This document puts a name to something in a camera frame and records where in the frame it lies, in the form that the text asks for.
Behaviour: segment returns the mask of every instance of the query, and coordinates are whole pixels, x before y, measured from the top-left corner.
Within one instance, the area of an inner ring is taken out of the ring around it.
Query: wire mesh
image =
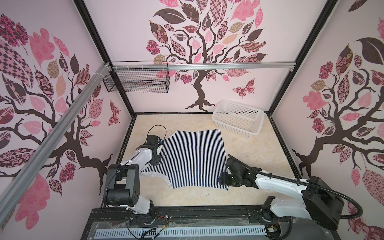
[[[122,88],[125,92],[137,93],[168,93],[169,70],[166,61],[156,61],[158,68],[143,68],[140,65],[127,68],[114,69],[118,79],[114,79],[113,73],[108,73],[104,78],[104,84],[108,92],[118,92]]]

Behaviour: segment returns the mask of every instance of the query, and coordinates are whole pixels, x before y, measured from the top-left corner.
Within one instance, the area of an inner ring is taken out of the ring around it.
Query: wallpaper
[[[2,191],[102,64],[71,1],[40,3],[45,7],[30,3],[20,9],[7,2],[0,16]],[[1,238],[48,239],[65,228],[73,231],[55,239],[79,238],[90,210],[100,203],[107,167],[117,158],[129,122],[120,96],[99,84],[2,225]]]
[[[301,173],[362,205],[340,220],[341,239],[384,239],[383,7],[342,1],[274,114]]]
[[[118,11],[125,12],[122,15],[110,12],[103,1],[87,1],[87,6],[113,61],[255,63],[294,61],[324,2],[154,0],[148,6],[114,0]],[[268,110],[288,71],[170,71],[168,93],[127,95],[136,112],[213,111],[222,99]],[[164,74],[166,71],[161,71],[157,77]]]

